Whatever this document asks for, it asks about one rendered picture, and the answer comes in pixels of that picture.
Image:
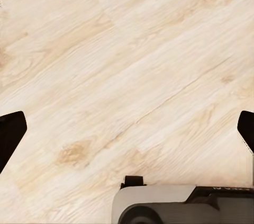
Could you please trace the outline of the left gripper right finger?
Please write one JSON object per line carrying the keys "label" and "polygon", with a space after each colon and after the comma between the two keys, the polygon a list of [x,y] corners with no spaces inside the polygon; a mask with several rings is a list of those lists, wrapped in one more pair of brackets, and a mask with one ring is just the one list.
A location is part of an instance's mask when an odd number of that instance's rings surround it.
{"label": "left gripper right finger", "polygon": [[254,113],[242,111],[239,116],[237,129],[254,153]]}

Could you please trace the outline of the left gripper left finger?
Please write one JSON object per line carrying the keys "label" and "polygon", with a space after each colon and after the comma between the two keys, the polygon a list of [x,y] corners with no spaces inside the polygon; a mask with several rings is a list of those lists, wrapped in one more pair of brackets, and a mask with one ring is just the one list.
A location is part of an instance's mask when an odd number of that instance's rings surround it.
{"label": "left gripper left finger", "polygon": [[28,126],[24,113],[15,113],[0,116],[0,173],[10,160]]}

